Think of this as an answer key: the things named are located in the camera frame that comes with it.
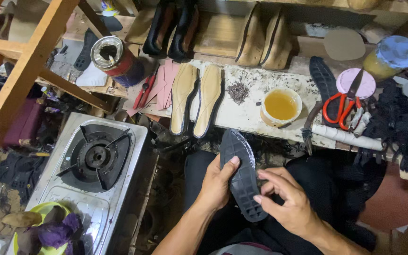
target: black trousers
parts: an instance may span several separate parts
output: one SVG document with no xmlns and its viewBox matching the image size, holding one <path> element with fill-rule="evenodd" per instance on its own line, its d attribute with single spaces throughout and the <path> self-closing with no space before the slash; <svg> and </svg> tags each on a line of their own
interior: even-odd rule
<svg viewBox="0 0 408 255">
<path fill-rule="evenodd" d="M 207 166 L 215 157 L 215 154 L 206 151 L 199 151 L 187 157 L 184 212 L 196 200 Z M 343 221 L 341 224 L 341 219 L 334 217 L 335 208 L 338 206 L 334 204 L 337 201 L 338 189 L 332 179 L 331 161 L 319 157 L 301 157 L 291 160 L 286 168 L 303 187 L 312 208 L 321 219 L 359 245 L 368 250 L 374 249 L 375 237 L 372 233 L 356 226 L 354 222 Z M 284 203 L 277 195 L 273 200 L 280 205 Z M 257 223 L 248 222 L 235 205 L 235 200 L 231 197 L 228 204 L 217 211 L 203 237 L 198 255 L 208 255 L 224 246 L 241 242 L 259 243 L 284 255 L 322 254 L 313 244 L 291 234 L 271 216 Z"/>
</svg>

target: red utility knife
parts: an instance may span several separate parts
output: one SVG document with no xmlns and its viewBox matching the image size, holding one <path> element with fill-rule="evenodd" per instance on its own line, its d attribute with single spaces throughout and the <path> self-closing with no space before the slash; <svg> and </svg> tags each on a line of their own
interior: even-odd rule
<svg viewBox="0 0 408 255">
<path fill-rule="evenodd" d="M 149 97 L 149 93 L 152 90 L 152 87 L 154 86 L 154 82 L 157 77 L 158 67 L 155 73 L 152 73 L 151 75 L 149 75 L 149 77 L 146 78 L 146 82 L 143 84 L 140 90 L 140 94 L 135 99 L 135 103 L 133 104 L 133 109 L 136 110 L 139 108 L 143 108 L 145 106 L 147 98 Z"/>
</svg>

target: potato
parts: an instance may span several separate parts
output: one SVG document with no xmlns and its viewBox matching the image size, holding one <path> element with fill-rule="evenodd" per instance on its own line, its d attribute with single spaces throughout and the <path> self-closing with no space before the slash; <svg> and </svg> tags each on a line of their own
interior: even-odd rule
<svg viewBox="0 0 408 255">
<path fill-rule="evenodd" d="M 61 223 L 64 219 L 65 211 L 60 206 L 53 206 L 50 212 L 48 212 L 47 216 L 43 219 L 43 223 L 55 222 Z"/>
<path fill-rule="evenodd" d="M 29 227 L 42 222 L 42 215 L 38 212 L 17 212 L 6 215 L 2 223 L 14 227 Z"/>
<path fill-rule="evenodd" d="M 37 255 L 40 252 L 42 243 L 38 238 L 37 227 L 31 227 L 29 230 L 21 229 L 17 234 L 17 255 Z"/>
</svg>

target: finger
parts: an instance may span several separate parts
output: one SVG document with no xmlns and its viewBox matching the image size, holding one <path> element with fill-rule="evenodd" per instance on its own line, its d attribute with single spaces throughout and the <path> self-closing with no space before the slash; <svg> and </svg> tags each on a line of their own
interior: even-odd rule
<svg viewBox="0 0 408 255">
<path fill-rule="evenodd" d="M 228 163 L 224 164 L 223 169 L 221 169 L 220 176 L 221 178 L 227 182 L 232 174 L 235 173 L 238 166 L 240 165 L 240 159 L 237 156 L 234 156 L 232 159 L 228 161 Z"/>
<path fill-rule="evenodd" d="M 212 160 L 212 162 L 208 165 L 207 171 L 213 171 L 213 172 L 220 172 L 220 154 L 218 154 L 215 159 Z"/>
<path fill-rule="evenodd" d="M 275 193 L 275 184 L 272 182 L 266 182 L 261 187 L 262 195 L 271 195 Z"/>
<path fill-rule="evenodd" d="M 258 170 L 258 177 L 262 180 L 269 180 L 279 189 L 279 195 L 283 200 L 294 200 L 299 198 L 299 189 L 293 186 L 286 178 L 281 177 L 273 172 Z"/>
<path fill-rule="evenodd" d="M 286 168 L 284 167 L 274 167 L 274 168 L 266 168 L 264 171 L 269 171 L 272 173 L 275 173 L 281 177 L 284 177 L 286 180 L 288 180 L 292 185 L 299 189 L 303 189 L 300 184 L 297 183 L 297 181 L 292 177 L 291 173 L 287 171 Z"/>
<path fill-rule="evenodd" d="M 265 212 L 273 216 L 278 222 L 281 222 L 281 218 L 284 215 L 284 208 L 282 206 L 263 195 L 255 195 L 253 199 L 262 206 Z"/>
</svg>

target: burner grate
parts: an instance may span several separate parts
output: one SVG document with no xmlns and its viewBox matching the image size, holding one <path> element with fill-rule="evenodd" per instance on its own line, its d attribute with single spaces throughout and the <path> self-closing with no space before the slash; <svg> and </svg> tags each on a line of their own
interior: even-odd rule
<svg viewBox="0 0 408 255">
<path fill-rule="evenodd" d="M 131 131 L 103 125 L 80 126 L 56 176 L 72 187 L 104 192 L 117 181 L 131 145 Z"/>
</svg>

